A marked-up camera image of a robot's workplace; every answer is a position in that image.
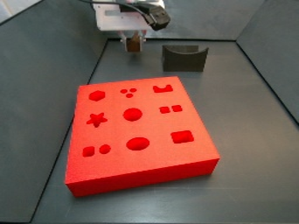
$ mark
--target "circular hole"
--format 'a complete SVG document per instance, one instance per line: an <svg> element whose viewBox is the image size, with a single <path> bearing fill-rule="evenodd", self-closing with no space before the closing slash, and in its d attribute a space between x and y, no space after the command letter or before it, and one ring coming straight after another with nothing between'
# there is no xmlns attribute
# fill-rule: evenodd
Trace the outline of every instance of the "circular hole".
<svg viewBox="0 0 299 224"><path fill-rule="evenodd" d="M125 110L123 116L129 122L133 122L141 118L143 112L139 108L129 108Z"/></svg>
<svg viewBox="0 0 299 224"><path fill-rule="evenodd" d="M99 153L101 153L101 154L108 154L109 151L111 151L111 147L109 147L109 145L108 145L108 144L103 144L103 145L100 146L100 148L99 148Z"/></svg>
<svg viewBox="0 0 299 224"><path fill-rule="evenodd" d="M149 141L147 138L135 137L127 142L125 147L131 151L141 151L148 147L148 145L149 145Z"/></svg>

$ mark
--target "white robot part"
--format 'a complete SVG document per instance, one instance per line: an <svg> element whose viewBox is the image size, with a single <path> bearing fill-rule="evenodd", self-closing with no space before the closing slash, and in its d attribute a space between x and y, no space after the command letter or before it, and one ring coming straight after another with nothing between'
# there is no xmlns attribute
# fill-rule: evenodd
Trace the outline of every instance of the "white robot part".
<svg viewBox="0 0 299 224"><path fill-rule="evenodd" d="M97 0L97 2L111 2L116 0ZM164 8L163 0L127 0L129 4L149 3ZM120 12L119 5L116 4L93 4L96 11L97 28L103 32L111 31L144 31L152 30L139 12Z"/></svg>
<svg viewBox="0 0 299 224"><path fill-rule="evenodd" d="M97 0L96 2L99 3L93 3L93 9L96 11L97 28L103 32L117 33L127 52L141 52L145 33L152 30L141 14L137 11L123 12L117 4L105 3L116 3L116 0ZM145 3L164 8L163 0L125 0L125 3ZM132 32L133 37L127 38L124 32Z"/></svg>

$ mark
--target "rectangular hole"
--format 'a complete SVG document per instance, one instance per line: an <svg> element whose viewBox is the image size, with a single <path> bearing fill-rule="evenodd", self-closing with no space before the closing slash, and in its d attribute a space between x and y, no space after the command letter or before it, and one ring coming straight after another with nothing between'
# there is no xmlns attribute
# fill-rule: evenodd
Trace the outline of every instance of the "rectangular hole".
<svg viewBox="0 0 299 224"><path fill-rule="evenodd" d="M193 141L193 136L189 130L176 131L171 135L175 144L184 144Z"/></svg>

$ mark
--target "gray wall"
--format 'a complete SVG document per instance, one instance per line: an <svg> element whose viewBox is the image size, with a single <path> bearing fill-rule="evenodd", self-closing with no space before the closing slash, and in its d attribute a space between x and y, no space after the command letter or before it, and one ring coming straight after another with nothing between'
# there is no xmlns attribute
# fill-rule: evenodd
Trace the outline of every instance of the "gray wall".
<svg viewBox="0 0 299 224"><path fill-rule="evenodd" d="M42 1L0 26L0 221L33 216L105 42L73 0Z"/></svg>
<svg viewBox="0 0 299 224"><path fill-rule="evenodd" d="M299 122L299 1L267 0L237 44Z"/></svg>
<svg viewBox="0 0 299 224"><path fill-rule="evenodd" d="M264 0L164 0L172 21L149 38L236 40Z"/></svg>

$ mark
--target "small round hole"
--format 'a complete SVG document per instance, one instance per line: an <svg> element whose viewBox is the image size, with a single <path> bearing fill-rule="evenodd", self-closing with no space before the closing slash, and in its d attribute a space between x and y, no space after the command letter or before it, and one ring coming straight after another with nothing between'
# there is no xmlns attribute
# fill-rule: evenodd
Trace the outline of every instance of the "small round hole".
<svg viewBox="0 0 299 224"><path fill-rule="evenodd" d="M111 151L111 147L109 147L109 145L108 145L108 144L103 144L103 145L100 146L100 148L99 148L99 153L101 153L101 154L108 154L109 151Z"/></svg>

